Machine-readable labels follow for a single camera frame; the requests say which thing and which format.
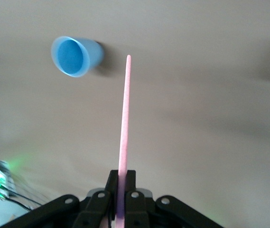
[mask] pink rod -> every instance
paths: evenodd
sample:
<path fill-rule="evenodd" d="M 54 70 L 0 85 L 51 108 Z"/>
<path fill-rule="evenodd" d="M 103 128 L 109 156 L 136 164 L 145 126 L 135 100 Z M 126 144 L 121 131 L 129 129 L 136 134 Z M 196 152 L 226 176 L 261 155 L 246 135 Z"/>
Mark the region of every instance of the pink rod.
<path fill-rule="evenodd" d="M 121 138 L 120 138 L 120 154 L 118 167 L 118 195 L 117 195 L 117 213 L 116 228 L 124 228 L 124 192 L 127 173 L 127 144 L 128 144 L 128 128 L 129 128 L 129 106 L 130 106 L 130 67 L 131 56 L 126 58 L 124 96 L 122 108 Z"/>

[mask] cable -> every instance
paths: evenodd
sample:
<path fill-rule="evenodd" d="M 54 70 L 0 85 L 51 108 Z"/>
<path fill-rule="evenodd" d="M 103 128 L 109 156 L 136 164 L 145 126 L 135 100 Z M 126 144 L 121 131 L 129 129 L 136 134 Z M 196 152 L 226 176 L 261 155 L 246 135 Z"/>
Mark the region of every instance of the cable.
<path fill-rule="evenodd" d="M 50 199 L 49 199 L 47 196 L 43 195 L 41 192 L 38 192 L 36 189 L 32 188 L 28 183 L 26 183 L 26 181 L 24 181 L 24 179 L 22 179 L 21 177 L 19 177 L 18 175 L 14 174 L 14 173 L 12 173 L 11 175 L 12 175 L 12 178 L 13 178 L 13 179 L 18 179 L 20 182 L 22 182 L 22 183 L 23 183 L 22 185 L 24 185 L 25 187 L 27 187 L 27 188 L 29 188 L 29 189 L 32 189 L 32 190 L 35 191 L 36 193 L 38 193 L 38 194 L 40 194 L 41 196 L 43 196 L 43 197 L 46 199 L 46 201 L 43 200 L 43 199 L 41 199 L 40 197 L 37 197 L 36 195 L 34 195 L 34 194 L 31 193 L 31 192 L 30 192 L 30 194 L 36 196 L 37 198 L 39 198 L 40 200 L 42 200 L 42 201 L 44 201 L 44 202 L 49 202 L 49 201 L 50 201 Z"/>
<path fill-rule="evenodd" d="M 15 183 L 15 182 L 12 182 L 12 181 L 8 181 L 8 183 L 15 185 L 15 186 L 17 187 L 17 189 L 22 189 L 23 191 L 27 192 L 27 194 L 30 194 L 30 195 L 34 196 L 35 198 L 37 198 L 37 199 L 43 201 L 44 203 L 47 203 L 47 202 L 50 201 L 49 199 L 46 198 L 46 196 L 44 196 L 43 194 L 41 194 L 41 193 L 39 193 L 39 192 L 38 192 L 38 193 L 39 193 L 40 195 L 42 195 L 44 198 L 46 198 L 47 201 L 46 201 L 45 199 L 42 199 L 41 197 L 35 195 L 34 193 L 28 191 L 27 189 L 25 189 L 24 186 L 27 187 L 27 188 L 30 188 L 30 187 L 26 186 L 25 184 L 21 185 L 21 184 L 17 184 L 17 183 Z"/>
<path fill-rule="evenodd" d="M 29 201 L 31 201 L 31 202 L 33 202 L 33 203 L 36 203 L 37 205 L 42 206 L 42 204 L 40 204 L 40 203 L 34 201 L 33 199 L 27 198 L 26 196 L 23 196 L 23 195 L 21 195 L 21 194 L 18 194 L 18 193 L 16 193 L 16 192 L 12 191 L 12 190 L 9 190 L 8 188 L 6 188 L 6 187 L 4 187 L 4 186 L 1 186 L 1 188 L 7 190 L 8 192 L 10 192 L 10 193 L 12 193 L 12 194 L 15 194 L 15 195 L 17 195 L 17 196 L 20 196 L 20 197 L 22 197 L 22 198 L 24 198 L 24 199 L 27 199 L 27 200 L 29 200 Z"/>
<path fill-rule="evenodd" d="M 32 209 L 26 207 L 25 205 L 23 205 L 22 203 L 20 203 L 20 202 L 14 200 L 14 199 L 10 199 L 10 198 L 8 198 L 8 197 L 5 197 L 5 199 L 6 199 L 7 201 L 10 201 L 10 202 L 13 202 L 13 203 L 18 204 L 19 206 L 21 206 L 22 208 L 24 208 L 24 209 L 26 209 L 26 210 L 28 210 L 28 211 L 32 211 Z"/>

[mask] blue cup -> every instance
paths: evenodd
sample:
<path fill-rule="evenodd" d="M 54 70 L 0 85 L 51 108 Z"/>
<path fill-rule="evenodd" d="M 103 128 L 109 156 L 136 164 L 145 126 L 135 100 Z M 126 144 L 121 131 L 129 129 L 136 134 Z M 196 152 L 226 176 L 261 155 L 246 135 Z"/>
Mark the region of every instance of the blue cup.
<path fill-rule="evenodd" d="M 81 77 L 102 62 L 104 50 L 91 39 L 58 37 L 51 47 L 51 56 L 63 73 Z"/>

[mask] mounting hole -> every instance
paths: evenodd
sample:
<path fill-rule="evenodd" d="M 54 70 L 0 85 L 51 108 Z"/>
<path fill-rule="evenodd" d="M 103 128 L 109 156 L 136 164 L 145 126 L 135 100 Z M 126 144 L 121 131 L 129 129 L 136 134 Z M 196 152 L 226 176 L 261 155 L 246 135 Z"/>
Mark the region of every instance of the mounting hole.
<path fill-rule="evenodd" d="M 105 196 L 105 194 L 103 193 L 103 192 L 100 192 L 99 194 L 98 194 L 98 198 L 103 198 Z"/>
<path fill-rule="evenodd" d="M 72 198 L 68 198 L 65 200 L 65 204 L 72 203 L 74 200 Z"/>
<path fill-rule="evenodd" d="M 89 221 L 84 220 L 84 221 L 82 222 L 82 225 L 83 225 L 83 226 L 87 226 L 87 225 L 89 225 Z"/>
<path fill-rule="evenodd" d="M 169 199 L 168 198 L 162 198 L 161 199 L 161 203 L 163 203 L 163 204 L 169 204 L 170 202 L 169 202 Z"/>
<path fill-rule="evenodd" d="M 133 192 L 132 194 L 131 194 L 131 196 L 133 197 L 133 198 L 138 198 L 139 197 L 139 193 L 138 192 Z"/>
<path fill-rule="evenodd" d="M 138 220 L 135 220 L 135 221 L 134 221 L 134 225 L 135 225 L 135 226 L 140 226 L 140 225 L 141 225 L 141 222 L 138 221 Z"/>

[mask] cup rim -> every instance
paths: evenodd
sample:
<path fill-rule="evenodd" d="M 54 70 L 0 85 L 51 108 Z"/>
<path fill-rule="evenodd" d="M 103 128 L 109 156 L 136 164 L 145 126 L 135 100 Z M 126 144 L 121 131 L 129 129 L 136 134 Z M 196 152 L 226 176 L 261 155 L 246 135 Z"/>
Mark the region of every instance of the cup rim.
<path fill-rule="evenodd" d="M 74 41 L 81 49 L 82 55 L 84 56 L 81 68 L 77 72 L 72 73 L 72 74 L 67 73 L 62 69 L 61 65 L 59 64 L 59 60 L 58 60 L 58 56 L 57 56 L 57 51 L 58 51 L 60 45 L 63 42 L 68 41 L 68 40 Z M 84 45 L 81 42 L 79 42 L 76 38 L 72 38 L 72 37 L 68 37 L 68 36 L 61 36 L 61 37 L 56 38 L 52 44 L 52 47 L 51 47 L 51 56 L 52 56 L 53 62 L 55 63 L 56 67 L 59 68 L 59 70 L 62 71 L 64 74 L 69 75 L 71 77 L 81 77 L 81 76 L 85 75 L 90 68 L 91 62 L 90 62 L 88 52 L 87 52 L 86 48 L 84 47 Z"/>

